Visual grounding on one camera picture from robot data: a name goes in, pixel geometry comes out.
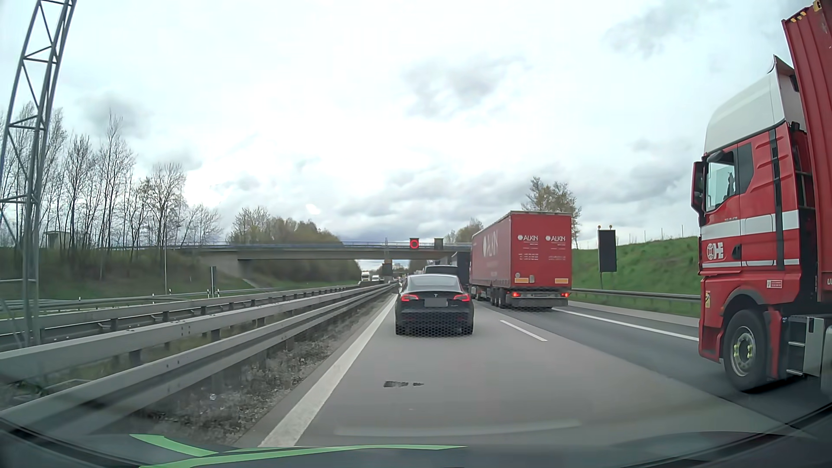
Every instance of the white dashed line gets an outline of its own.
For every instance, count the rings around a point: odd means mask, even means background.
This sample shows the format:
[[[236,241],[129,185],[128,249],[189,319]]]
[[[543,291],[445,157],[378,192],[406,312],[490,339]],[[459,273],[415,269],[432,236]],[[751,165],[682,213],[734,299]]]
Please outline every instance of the white dashed line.
[[[646,326],[641,326],[641,325],[633,325],[631,323],[626,323],[626,322],[623,322],[623,321],[610,320],[608,318],[590,316],[588,314],[581,314],[581,313],[573,312],[573,311],[565,311],[563,309],[558,309],[557,307],[553,307],[552,309],[554,309],[558,312],[563,312],[565,314],[572,314],[574,316],[580,316],[580,317],[586,317],[586,318],[591,318],[591,319],[595,319],[595,320],[605,321],[607,323],[614,323],[616,325],[629,326],[630,328],[637,328],[638,330],[652,331],[653,333],[659,333],[659,334],[668,335],[668,336],[675,336],[676,338],[684,338],[685,340],[699,341],[699,338],[697,338],[695,336],[682,335],[681,333],[674,333],[672,331],[657,330],[655,328],[648,328]]]
[[[518,329],[518,330],[522,331],[523,333],[525,333],[525,334],[527,334],[527,335],[531,336],[532,338],[537,338],[537,339],[538,339],[538,340],[540,340],[540,341],[548,341],[546,338],[541,338],[540,336],[537,336],[537,335],[535,335],[534,333],[531,333],[530,331],[523,330],[523,329],[522,329],[522,328],[520,328],[519,326],[516,326],[516,325],[514,325],[514,324],[512,324],[512,323],[508,323],[508,322],[507,322],[507,321],[505,321],[505,320],[501,320],[501,322],[502,322],[502,323],[504,323],[504,324],[506,324],[506,325],[508,325],[508,326],[510,326],[511,328],[516,328],[516,329]]]

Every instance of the asphalt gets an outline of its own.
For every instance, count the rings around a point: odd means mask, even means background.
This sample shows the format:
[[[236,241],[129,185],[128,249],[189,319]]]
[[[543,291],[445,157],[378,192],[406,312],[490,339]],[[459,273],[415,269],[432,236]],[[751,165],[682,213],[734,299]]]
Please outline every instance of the asphalt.
[[[474,323],[471,336],[397,336],[386,306],[253,434],[262,446],[609,445],[783,431],[827,402],[806,385],[733,391],[680,323],[482,302]]]

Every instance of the black sign board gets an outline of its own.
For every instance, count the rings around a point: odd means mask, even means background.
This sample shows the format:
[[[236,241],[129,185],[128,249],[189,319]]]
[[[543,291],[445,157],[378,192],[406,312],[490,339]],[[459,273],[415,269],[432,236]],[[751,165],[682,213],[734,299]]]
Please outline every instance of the black sign board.
[[[616,255],[616,230],[598,230],[598,271],[618,271]]]

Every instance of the license plate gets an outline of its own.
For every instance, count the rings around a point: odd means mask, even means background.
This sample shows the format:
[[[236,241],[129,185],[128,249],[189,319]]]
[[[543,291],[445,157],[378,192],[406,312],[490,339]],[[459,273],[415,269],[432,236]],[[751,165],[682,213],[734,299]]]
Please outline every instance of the license plate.
[[[439,297],[425,297],[424,298],[424,306],[425,307],[447,307],[448,306],[448,299],[439,298]]]

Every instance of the windshield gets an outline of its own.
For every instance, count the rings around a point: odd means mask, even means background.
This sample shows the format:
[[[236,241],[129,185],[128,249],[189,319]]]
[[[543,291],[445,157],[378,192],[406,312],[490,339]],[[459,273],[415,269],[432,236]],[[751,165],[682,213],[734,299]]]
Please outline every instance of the windshield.
[[[0,467],[826,442],[830,12],[0,0]]]

